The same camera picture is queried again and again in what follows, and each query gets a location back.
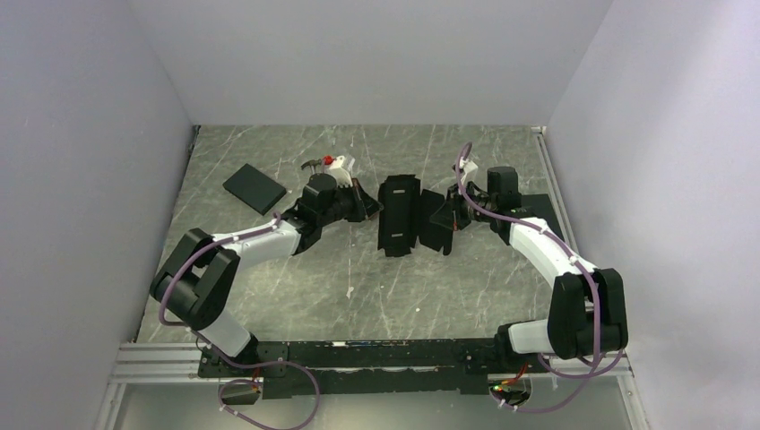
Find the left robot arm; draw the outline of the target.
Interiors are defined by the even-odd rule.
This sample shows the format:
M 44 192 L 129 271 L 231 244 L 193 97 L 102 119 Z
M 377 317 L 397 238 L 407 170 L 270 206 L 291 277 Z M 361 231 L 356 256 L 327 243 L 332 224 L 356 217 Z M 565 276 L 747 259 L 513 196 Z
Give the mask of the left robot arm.
M 236 376 L 262 360 L 259 340 L 227 309 L 236 275 L 262 262 L 302 254 L 334 222 L 360 223 L 378 215 L 382 203 L 356 178 L 342 185 L 326 173 L 312 175 L 295 203 L 269 222 L 225 234 L 187 231 L 155 275 L 150 294 L 165 326 L 184 327 L 214 347 Z

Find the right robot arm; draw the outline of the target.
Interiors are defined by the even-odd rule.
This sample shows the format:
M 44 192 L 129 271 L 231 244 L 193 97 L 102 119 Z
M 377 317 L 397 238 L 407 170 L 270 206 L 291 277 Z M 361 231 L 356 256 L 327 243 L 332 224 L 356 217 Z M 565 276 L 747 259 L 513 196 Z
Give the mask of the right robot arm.
M 498 329 L 493 350 L 497 366 L 514 372 L 529 354 L 572 359 L 625 348 L 628 330 L 620 274 L 580 257 L 522 197 L 514 168 L 489 168 L 486 188 L 473 182 L 452 185 L 445 195 L 436 196 L 432 211 L 422 218 L 424 226 L 443 240 L 446 254 L 455 231 L 473 222 L 487 223 L 551 286 L 548 317 Z

